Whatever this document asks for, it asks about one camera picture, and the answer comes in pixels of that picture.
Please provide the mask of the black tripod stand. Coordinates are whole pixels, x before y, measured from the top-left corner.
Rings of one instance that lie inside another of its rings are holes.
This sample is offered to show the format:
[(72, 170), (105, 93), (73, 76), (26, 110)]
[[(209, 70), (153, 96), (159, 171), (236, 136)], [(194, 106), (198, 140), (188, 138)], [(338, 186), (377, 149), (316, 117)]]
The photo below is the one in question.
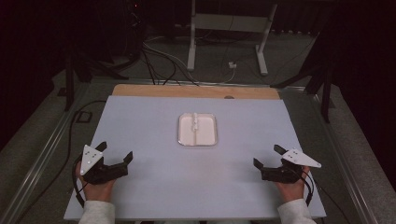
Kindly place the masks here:
[(320, 113), (323, 119), (329, 123), (330, 93), (332, 85), (332, 70), (334, 66), (334, 48), (332, 41), (321, 32), (314, 45), (306, 56), (303, 65), (297, 75), (282, 82), (271, 84), (272, 88), (284, 89), (298, 80), (310, 77), (304, 91), (307, 94), (317, 94), (322, 89)]
[(65, 111), (69, 111), (75, 101), (74, 76), (77, 76), (82, 82), (90, 82), (92, 80), (92, 73), (90, 72), (91, 67), (109, 77), (127, 80), (127, 77), (117, 74), (110, 68), (91, 58), (88, 54), (78, 50), (74, 45), (70, 45), (65, 51)]

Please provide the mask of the person's right hand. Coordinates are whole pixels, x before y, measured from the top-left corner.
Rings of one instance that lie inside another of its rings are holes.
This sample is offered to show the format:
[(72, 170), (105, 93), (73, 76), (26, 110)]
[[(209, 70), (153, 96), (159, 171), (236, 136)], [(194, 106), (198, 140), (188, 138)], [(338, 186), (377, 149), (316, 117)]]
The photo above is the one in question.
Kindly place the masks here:
[(292, 184), (275, 182), (284, 203), (299, 200), (304, 197), (305, 180), (310, 172), (308, 166), (303, 167), (303, 173), (298, 181)]

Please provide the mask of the black floor outlet box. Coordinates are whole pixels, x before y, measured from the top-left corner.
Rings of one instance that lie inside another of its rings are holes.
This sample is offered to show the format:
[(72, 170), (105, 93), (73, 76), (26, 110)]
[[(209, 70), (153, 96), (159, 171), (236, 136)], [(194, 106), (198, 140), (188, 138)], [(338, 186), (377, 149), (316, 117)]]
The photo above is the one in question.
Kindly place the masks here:
[(80, 111), (78, 112), (76, 123), (90, 123), (91, 120), (92, 120), (92, 112)]

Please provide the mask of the pale blue table board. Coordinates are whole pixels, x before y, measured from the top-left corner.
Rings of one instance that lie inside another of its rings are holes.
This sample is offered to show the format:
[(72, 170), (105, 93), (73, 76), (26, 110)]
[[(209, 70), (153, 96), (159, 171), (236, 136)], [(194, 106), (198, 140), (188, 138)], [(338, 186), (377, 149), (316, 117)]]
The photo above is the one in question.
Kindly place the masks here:
[[(181, 145), (185, 113), (213, 115), (217, 143)], [(92, 145), (102, 142), (107, 164), (134, 155), (113, 189), (118, 220), (276, 218), (282, 200), (253, 162), (277, 167), (276, 145), (300, 146), (281, 100), (133, 96), (107, 99)]]

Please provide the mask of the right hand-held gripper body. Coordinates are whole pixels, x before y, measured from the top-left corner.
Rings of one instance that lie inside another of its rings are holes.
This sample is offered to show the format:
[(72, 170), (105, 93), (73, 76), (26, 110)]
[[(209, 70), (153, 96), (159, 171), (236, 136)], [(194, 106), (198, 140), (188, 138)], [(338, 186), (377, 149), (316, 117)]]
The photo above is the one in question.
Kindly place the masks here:
[(281, 165), (277, 168), (264, 167), (261, 169), (262, 180), (295, 183), (303, 173), (303, 167), (320, 168), (321, 164), (298, 149), (286, 149), (281, 156)]

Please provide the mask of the white square tray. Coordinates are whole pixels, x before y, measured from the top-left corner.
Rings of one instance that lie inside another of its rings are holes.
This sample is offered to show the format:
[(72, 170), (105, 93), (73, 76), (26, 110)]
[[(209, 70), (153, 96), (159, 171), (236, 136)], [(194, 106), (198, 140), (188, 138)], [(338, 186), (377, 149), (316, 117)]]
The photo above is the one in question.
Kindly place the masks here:
[(192, 113), (178, 118), (177, 141), (185, 147), (211, 147), (218, 142), (217, 121), (213, 114), (198, 114), (196, 145), (193, 143)]

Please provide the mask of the dark equipment rack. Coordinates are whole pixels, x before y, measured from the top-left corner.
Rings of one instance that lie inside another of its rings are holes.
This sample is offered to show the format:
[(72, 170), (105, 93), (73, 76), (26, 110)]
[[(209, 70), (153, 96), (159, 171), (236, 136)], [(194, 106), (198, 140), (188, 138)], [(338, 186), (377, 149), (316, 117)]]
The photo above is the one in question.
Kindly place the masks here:
[(146, 28), (142, 0), (97, 0), (95, 9), (102, 37), (97, 59), (114, 63), (116, 57), (137, 57)]

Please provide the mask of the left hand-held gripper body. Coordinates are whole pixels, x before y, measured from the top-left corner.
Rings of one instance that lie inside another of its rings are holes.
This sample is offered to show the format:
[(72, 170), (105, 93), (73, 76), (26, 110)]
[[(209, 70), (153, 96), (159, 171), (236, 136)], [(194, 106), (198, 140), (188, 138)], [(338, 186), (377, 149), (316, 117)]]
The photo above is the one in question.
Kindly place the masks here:
[(82, 151), (80, 174), (86, 182), (99, 185), (128, 175), (128, 165), (123, 162), (105, 165), (104, 151), (99, 152), (95, 147), (85, 145)]

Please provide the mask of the white metal stand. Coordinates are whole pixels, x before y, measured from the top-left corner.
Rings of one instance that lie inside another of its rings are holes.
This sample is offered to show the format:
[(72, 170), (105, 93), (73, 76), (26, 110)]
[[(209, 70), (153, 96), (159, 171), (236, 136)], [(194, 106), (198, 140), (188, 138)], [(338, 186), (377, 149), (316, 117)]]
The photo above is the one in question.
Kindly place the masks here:
[(207, 14), (196, 12), (196, 0), (191, 0), (191, 35), (190, 47), (187, 60), (187, 70), (193, 71), (195, 66), (196, 41), (195, 32), (197, 29), (211, 31), (234, 31), (250, 32), (262, 34), (262, 41), (255, 46), (255, 53), (260, 69), (260, 74), (268, 74), (268, 68), (264, 59), (263, 50), (267, 38), (270, 34), (271, 26), (276, 14), (277, 4), (271, 4), (269, 14), (264, 17), (235, 16), (225, 14)]

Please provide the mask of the person's left hand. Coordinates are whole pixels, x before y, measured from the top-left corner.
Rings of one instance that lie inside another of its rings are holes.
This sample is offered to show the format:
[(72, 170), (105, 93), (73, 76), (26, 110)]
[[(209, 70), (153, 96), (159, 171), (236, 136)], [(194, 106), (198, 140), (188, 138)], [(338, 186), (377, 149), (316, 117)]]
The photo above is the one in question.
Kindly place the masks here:
[(111, 202), (112, 190), (115, 180), (110, 180), (105, 184), (93, 185), (84, 180), (80, 174), (80, 161), (77, 163), (76, 175), (83, 186), (85, 199), (87, 201)]

